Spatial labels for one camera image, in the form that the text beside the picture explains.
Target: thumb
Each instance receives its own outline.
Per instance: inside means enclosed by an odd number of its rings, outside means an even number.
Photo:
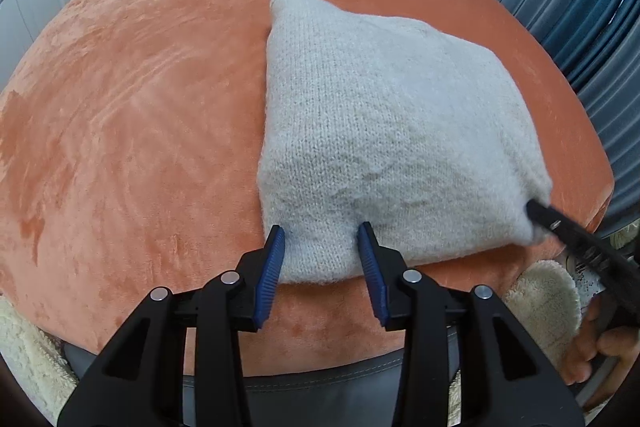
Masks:
[[[598,351],[608,357],[635,360],[640,352],[640,330],[620,326],[605,331],[598,339]]]

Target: curtain fold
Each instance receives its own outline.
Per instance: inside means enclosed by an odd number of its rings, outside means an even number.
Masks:
[[[640,215],[640,0],[499,0],[546,49],[593,122],[616,181],[601,235]]]

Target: ridged blue pad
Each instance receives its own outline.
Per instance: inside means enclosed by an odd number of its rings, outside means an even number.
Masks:
[[[262,268],[260,282],[255,288],[254,323],[261,328],[269,318],[271,305],[276,295],[276,286],[280,278],[280,268],[284,260],[284,230],[278,227],[276,236],[267,253],[267,260]]]
[[[358,227],[358,253],[360,254],[364,279],[367,282],[373,314],[380,321],[380,325],[384,327],[389,320],[389,310],[386,305],[386,285],[364,223]]]

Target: curtain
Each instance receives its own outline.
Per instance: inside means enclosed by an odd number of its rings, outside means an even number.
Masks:
[[[640,0],[499,0],[571,83],[609,157],[616,185],[598,229],[640,214]]]

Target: gray curtain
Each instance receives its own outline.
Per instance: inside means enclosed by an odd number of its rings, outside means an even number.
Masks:
[[[542,44],[584,104],[616,185],[600,234],[639,216],[640,0],[499,0]]]

